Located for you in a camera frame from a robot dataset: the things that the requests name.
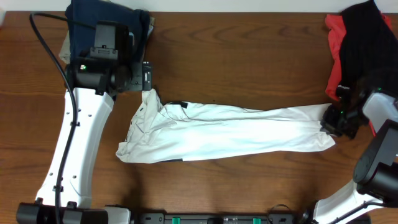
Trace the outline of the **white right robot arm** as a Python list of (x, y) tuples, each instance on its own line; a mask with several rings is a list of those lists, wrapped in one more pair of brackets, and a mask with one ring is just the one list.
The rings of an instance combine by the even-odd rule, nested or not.
[(355, 165), (353, 179), (317, 201), (299, 223), (368, 223), (364, 215), (371, 210), (397, 207), (397, 97), (371, 93), (362, 112), (375, 136)]

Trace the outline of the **folded navy blue garment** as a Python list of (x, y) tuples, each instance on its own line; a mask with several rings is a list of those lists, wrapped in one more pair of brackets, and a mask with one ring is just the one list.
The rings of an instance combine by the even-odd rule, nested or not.
[[(122, 70), (131, 75), (131, 64), (138, 62), (144, 52), (149, 31), (150, 15), (143, 10), (132, 10), (119, 4), (107, 1), (72, 1), (65, 11), (69, 20), (81, 22), (80, 26), (68, 23), (70, 38), (70, 65), (80, 72), (103, 72), (109, 70), (112, 73)], [(128, 27), (128, 31), (134, 36), (129, 43), (118, 52), (128, 52), (128, 61), (112, 62), (110, 60), (97, 60), (95, 58), (83, 58), (80, 54), (89, 51), (95, 44), (95, 27), (99, 21), (110, 21)]]

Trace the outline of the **folded beige garment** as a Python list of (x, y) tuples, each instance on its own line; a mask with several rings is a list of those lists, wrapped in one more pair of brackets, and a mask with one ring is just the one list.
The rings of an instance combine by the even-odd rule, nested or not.
[[(151, 35), (152, 31), (154, 30), (154, 25), (155, 25), (155, 18), (150, 17), (150, 23), (149, 23), (149, 30), (147, 33), (147, 39)], [(70, 37), (69, 37), (69, 32), (67, 32), (65, 39), (63, 41), (60, 53), (58, 55), (59, 59), (63, 61), (66, 64), (70, 63)]]

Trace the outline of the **red and black garment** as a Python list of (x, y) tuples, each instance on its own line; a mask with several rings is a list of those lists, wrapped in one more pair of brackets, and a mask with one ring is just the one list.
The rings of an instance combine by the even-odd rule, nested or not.
[(397, 38), (376, 3), (366, 1), (329, 14), (325, 24), (334, 60), (326, 94), (338, 102), (338, 90), (397, 97)]

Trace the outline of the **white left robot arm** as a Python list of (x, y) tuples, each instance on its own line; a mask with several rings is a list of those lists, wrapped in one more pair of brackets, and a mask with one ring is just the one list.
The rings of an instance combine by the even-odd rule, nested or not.
[(20, 203), (18, 223), (132, 223), (131, 211), (92, 208), (93, 169), (116, 96), (150, 90), (152, 65), (104, 58), (76, 58), (66, 67), (62, 127), (47, 176), (33, 203)]

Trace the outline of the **white t-shirt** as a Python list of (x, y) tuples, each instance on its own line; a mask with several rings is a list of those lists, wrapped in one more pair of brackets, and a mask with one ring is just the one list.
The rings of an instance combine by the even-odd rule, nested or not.
[(163, 105), (155, 90), (144, 91), (116, 155), (123, 162), (152, 164), (324, 151), (335, 145), (320, 124), (328, 106), (262, 111), (187, 101)]

